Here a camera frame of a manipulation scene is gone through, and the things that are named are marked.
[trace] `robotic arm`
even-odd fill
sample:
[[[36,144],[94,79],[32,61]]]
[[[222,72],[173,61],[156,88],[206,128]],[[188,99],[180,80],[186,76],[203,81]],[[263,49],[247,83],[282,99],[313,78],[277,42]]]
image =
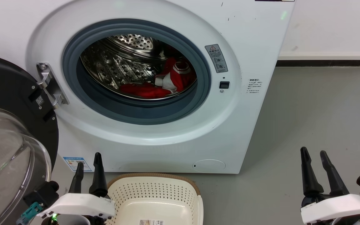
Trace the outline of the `robotic arm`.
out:
[[[316,180],[307,148],[301,148],[304,224],[360,225],[360,195],[349,193],[325,151],[320,152],[320,158],[330,184],[328,195],[323,194],[323,187]],[[360,186],[360,176],[356,182]]]
[[[29,206],[17,225],[27,225],[35,216],[44,219],[43,225],[103,225],[115,216],[115,204],[107,196],[108,189],[104,166],[99,152],[94,157],[94,178],[89,194],[81,193],[84,165],[79,162],[69,192],[59,198],[55,181],[45,182],[26,195],[23,200]]]

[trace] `baseboard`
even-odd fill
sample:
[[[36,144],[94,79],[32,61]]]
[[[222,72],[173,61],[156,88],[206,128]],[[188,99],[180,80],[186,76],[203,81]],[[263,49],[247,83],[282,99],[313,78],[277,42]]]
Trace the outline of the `baseboard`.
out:
[[[280,53],[276,67],[360,67],[360,52],[342,54]]]
[[[360,60],[360,52],[343,52],[343,53],[280,52],[278,60]]]
[[[277,60],[276,67],[360,67],[360,60]]]

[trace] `white plastic basket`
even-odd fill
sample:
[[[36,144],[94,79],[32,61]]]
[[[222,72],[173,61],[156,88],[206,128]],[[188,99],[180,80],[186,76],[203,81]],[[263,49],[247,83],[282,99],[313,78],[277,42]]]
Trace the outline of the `white plastic basket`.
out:
[[[204,207],[195,183],[161,173],[129,173],[108,184],[116,215],[109,225],[203,225]]]

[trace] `gray rubber gasket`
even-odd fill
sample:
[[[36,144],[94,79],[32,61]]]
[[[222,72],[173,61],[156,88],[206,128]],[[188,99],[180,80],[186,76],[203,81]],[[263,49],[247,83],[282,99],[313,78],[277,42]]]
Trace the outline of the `gray rubber gasket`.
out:
[[[156,38],[179,50],[193,65],[197,83],[169,100],[138,101],[114,94],[94,82],[79,61],[83,50],[104,37],[132,33]],[[106,117],[133,124],[163,124],[189,115],[206,99],[211,83],[206,58],[190,40],[168,27],[135,19],[106,20],[81,30],[68,43],[62,68],[69,87],[88,107]]]

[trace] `teal connector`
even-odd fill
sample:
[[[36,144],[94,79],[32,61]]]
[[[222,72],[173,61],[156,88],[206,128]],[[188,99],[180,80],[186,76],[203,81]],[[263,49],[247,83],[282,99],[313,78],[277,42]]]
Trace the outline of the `teal connector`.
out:
[[[33,219],[39,212],[43,210],[38,202],[34,202],[16,221],[16,225],[28,225],[31,219]]]

